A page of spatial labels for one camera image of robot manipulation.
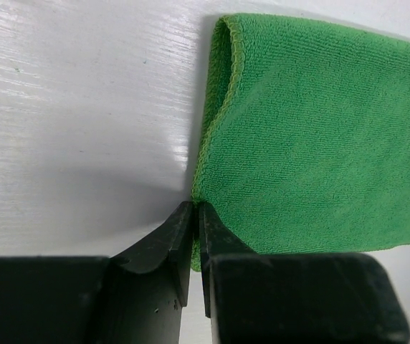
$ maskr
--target white table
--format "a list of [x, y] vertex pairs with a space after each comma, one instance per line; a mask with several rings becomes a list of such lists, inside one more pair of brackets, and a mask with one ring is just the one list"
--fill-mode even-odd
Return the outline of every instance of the white table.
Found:
[[[211, 30], [236, 11], [410, 39], [402, 0], [0, 0], [0, 255], [115, 254], [188, 198]], [[410, 318], [410, 247], [376, 256]], [[181, 343], [210, 342], [193, 274]]]

